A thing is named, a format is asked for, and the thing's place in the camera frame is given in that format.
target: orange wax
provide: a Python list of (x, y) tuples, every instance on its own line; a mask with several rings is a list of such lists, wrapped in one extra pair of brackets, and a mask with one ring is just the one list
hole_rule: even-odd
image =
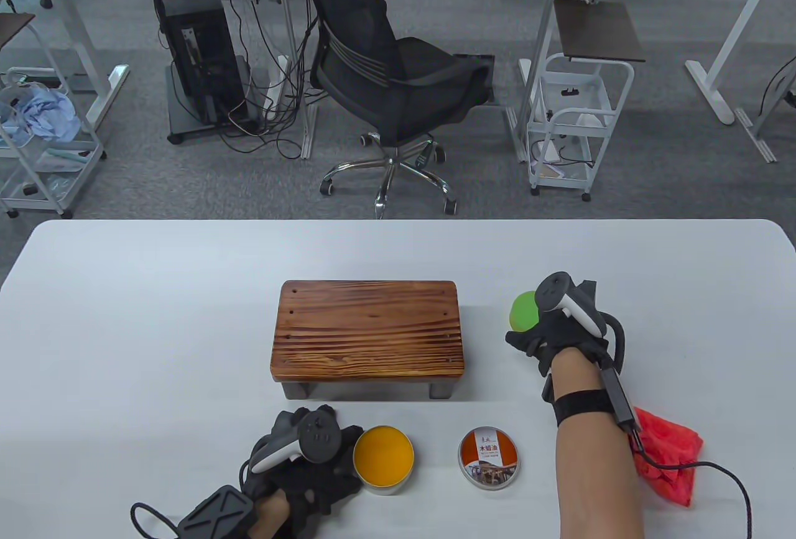
[(406, 479), (415, 463), (409, 438), (393, 427), (364, 432), (353, 451), (353, 464), (362, 480), (373, 487), (393, 487)]

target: green ball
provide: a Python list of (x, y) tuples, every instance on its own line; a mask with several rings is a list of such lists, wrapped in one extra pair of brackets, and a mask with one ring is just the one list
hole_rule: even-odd
[(515, 332), (525, 332), (539, 323), (539, 308), (534, 291), (523, 292), (515, 298), (509, 312), (509, 325)]

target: black mesh chair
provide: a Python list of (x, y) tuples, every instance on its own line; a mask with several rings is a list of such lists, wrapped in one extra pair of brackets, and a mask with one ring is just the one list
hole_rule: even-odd
[(332, 195), (332, 178), (338, 172), (383, 168), (376, 195), (376, 217), (381, 218), (392, 179), (398, 170), (405, 170), (440, 189), (445, 212), (454, 215), (456, 201), (450, 187), (425, 169), (432, 156), (438, 164), (445, 159), (430, 131), (461, 122), (472, 107), (488, 101), (492, 62), (451, 56), (420, 39), (396, 40), (384, 0), (313, 2), (320, 39), (310, 83), (372, 124), (376, 132), (361, 136), (361, 143), (376, 144), (384, 154), (333, 167), (323, 177), (321, 193)]

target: chair base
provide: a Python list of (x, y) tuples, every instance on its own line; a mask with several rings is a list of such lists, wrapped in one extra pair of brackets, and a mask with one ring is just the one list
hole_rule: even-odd
[[(363, 145), (370, 145), (373, 142), (378, 145), (378, 141), (378, 133), (367, 133), (367, 135), (363, 135), (361, 138), (361, 143)], [(444, 162), (445, 152), (442, 147), (438, 146), (434, 139), (424, 139), (423, 141), (418, 141), (405, 147), (400, 147), (400, 149), (398, 149), (398, 147), (381, 147), (381, 145), (378, 145), (378, 147), (384, 154), (383, 158), (364, 159), (355, 162), (343, 162), (329, 170), (329, 172), (326, 173), (326, 176), (324, 176), (321, 181), (321, 195), (328, 196), (335, 192), (332, 178), (335, 177), (337, 173), (345, 172), (346, 170), (359, 170), (364, 168), (383, 168), (384, 178), (381, 179), (381, 186), (379, 187), (378, 193), (376, 193), (376, 200), (373, 203), (376, 212), (376, 219), (381, 220), (381, 218), (384, 217), (384, 212), (386, 212), (387, 209), (387, 195), (392, 187), (392, 181), (395, 179), (395, 175), (399, 170), (405, 170), (406, 172), (413, 173), (413, 175), (417, 177), (423, 178), (423, 180), (428, 181), (437, 187), (437, 189), (439, 189), (445, 196), (446, 214), (449, 216), (456, 215), (457, 204), (449, 184), (435, 175), (433, 172), (428, 172), (423, 167), (418, 167), (418, 162), (421, 161), (423, 155), (425, 155), (427, 159), (429, 149), (432, 151), (438, 164)], [(415, 156), (418, 156), (418, 159), (416, 161), (410, 162), (409, 159)]]

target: tin lid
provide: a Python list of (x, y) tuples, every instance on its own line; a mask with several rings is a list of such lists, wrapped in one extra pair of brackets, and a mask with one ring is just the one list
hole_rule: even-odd
[(517, 446), (500, 429), (475, 428), (458, 445), (458, 467), (476, 487), (503, 489), (514, 481), (520, 468)]

